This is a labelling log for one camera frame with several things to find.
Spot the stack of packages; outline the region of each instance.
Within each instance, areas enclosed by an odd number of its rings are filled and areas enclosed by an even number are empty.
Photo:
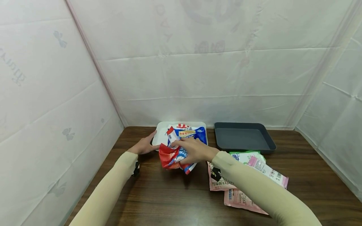
[[[171,143],[180,140],[181,138],[199,139],[207,145],[206,140],[206,129],[205,127],[190,127],[185,124],[170,125],[167,131],[167,146],[164,144],[160,145],[159,155],[163,168],[166,169],[178,169],[181,168],[186,174],[189,174],[195,167],[194,164],[180,164],[180,161],[187,157],[186,150],[181,146],[172,147]]]
[[[278,183],[280,186],[283,186],[285,189],[287,188],[288,178],[267,166],[266,160],[260,152],[230,152],[230,154],[237,161],[253,167]],[[220,170],[218,168],[214,167],[212,163],[208,162],[207,164],[209,169],[210,191],[224,191],[224,205],[267,215],[265,211],[255,205],[255,203],[242,191],[238,190],[231,181],[223,178],[220,175]]]

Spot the arm sleeve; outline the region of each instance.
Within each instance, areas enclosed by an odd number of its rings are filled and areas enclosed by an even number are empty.
[[[70,226],[104,226],[116,204],[121,190],[135,170],[138,155],[123,153],[104,176]]]
[[[263,173],[236,161],[226,152],[219,152],[212,163],[279,226],[321,226],[309,207]]]

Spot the left hand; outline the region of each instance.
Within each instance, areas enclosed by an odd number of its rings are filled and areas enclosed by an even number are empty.
[[[152,138],[155,136],[157,131],[155,130],[153,133],[148,135],[145,138],[142,138],[137,144],[135,144],[133,147],[131,147],[128,152],[132,152],[137,155],[147,154],[151,151],[157,150],[160,148],[159,145],[151,145],[150,142]]]

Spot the fabric tent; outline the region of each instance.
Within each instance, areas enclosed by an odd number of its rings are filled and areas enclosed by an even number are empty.
[[[358,0],[0,2],[1,225],[63,225],[124,127],[300,131],[362,200]]]

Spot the right hand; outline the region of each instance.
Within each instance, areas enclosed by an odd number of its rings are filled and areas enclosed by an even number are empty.
[[[181,146],[187,151],[187,157],[180,161],[182,165],[200,161],[211,162],[219,152],[218,149],[209,147],[199,139],[194,139],[193,137],[181,138],[181,140],[172,142],[171,146]]]

